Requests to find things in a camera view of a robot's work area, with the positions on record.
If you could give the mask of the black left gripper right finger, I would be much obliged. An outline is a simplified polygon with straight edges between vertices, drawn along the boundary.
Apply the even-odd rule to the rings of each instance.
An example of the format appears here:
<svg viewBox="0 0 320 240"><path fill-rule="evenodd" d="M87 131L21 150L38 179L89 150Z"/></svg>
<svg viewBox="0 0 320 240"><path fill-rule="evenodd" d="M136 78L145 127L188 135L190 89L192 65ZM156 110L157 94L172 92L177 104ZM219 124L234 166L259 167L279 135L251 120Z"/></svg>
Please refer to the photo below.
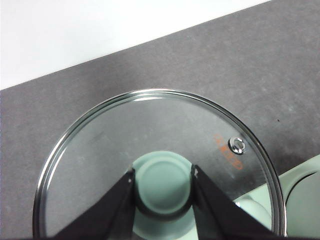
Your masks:
<svg viewBox="0 0 320 240"><path fill-rule="evenodd" d="M198 166L191 167L191 199L200 240L274 240L276 235L238 207Z"/></svg>

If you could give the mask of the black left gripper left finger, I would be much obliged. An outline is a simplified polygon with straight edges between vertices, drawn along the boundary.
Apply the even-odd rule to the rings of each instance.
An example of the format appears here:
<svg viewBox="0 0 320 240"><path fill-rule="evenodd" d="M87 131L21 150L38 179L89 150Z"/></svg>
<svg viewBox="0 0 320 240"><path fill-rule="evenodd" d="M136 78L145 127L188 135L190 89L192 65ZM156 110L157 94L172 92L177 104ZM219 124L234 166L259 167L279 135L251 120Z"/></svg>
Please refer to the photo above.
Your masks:
<svg viewBox="0 0 320 240"><path fill-rule="evenodd" d="M53 239L130 240L135 210L135 170L130 169L97 203L58 232Z"/></svg>

